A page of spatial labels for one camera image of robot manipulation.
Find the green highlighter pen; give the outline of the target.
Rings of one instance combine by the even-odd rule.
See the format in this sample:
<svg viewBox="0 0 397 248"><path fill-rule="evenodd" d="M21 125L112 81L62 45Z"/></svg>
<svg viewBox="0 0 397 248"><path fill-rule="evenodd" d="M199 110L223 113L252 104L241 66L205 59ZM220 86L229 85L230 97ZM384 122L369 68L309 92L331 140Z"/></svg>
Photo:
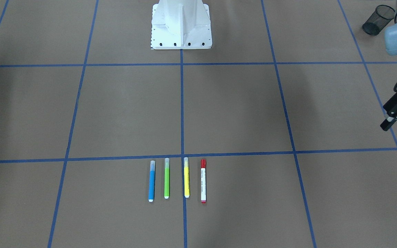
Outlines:
<svg viewBox="0 0 397 248"><path fill-rule="evenodd" d="M164 199L170 198L170 158L164 159Z"/></svg>

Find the near black mesh cup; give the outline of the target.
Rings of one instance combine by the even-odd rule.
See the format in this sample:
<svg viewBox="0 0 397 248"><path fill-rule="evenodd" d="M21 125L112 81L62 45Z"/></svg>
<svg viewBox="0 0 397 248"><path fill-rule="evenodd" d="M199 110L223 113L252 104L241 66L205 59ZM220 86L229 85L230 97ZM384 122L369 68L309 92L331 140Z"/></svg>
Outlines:
<svg viewBox="0 0 397 248"><path fill-rule="evenodd" d="M362 30L368 35L379 35L394 17L394 8L383 4L378 5L371 16L362 24Z"/></svg>

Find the yellow highlighter pen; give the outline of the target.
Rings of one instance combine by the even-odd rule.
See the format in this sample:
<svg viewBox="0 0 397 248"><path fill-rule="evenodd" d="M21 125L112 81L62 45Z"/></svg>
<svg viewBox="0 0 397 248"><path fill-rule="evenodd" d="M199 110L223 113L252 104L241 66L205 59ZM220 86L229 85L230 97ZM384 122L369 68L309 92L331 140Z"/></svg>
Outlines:
<svg viewBox="0 0 397 248"><path fill-rule="evenodd" d="M183 195L186 199L190 197L190 169L189 158L183 158Z"/></svg>

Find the blue highlighter pen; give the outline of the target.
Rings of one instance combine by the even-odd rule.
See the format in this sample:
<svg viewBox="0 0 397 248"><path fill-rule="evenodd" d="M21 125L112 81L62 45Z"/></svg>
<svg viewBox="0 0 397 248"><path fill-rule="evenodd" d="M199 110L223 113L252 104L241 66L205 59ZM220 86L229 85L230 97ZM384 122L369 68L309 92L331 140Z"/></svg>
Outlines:
<svg viewBox="0 0 397 248"><path fill-rule="evenodd" d="M149 190L148 190L148 202L152 203L155 199L155 167L156 161L150 161L149 171Z"/></svg>

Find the red white marker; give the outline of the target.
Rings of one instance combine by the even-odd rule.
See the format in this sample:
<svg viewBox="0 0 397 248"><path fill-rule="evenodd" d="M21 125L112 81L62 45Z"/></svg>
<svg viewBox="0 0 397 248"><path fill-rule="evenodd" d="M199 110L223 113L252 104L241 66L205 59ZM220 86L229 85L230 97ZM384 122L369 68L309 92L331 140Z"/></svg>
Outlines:
<svg viewBox="0 0 397 248"><path fill-rule="evenodd" d="M207 203L207 188L206 188L206 166L207 161L205 159L201 159L200 164L200 201L202 204Z"/></svg>

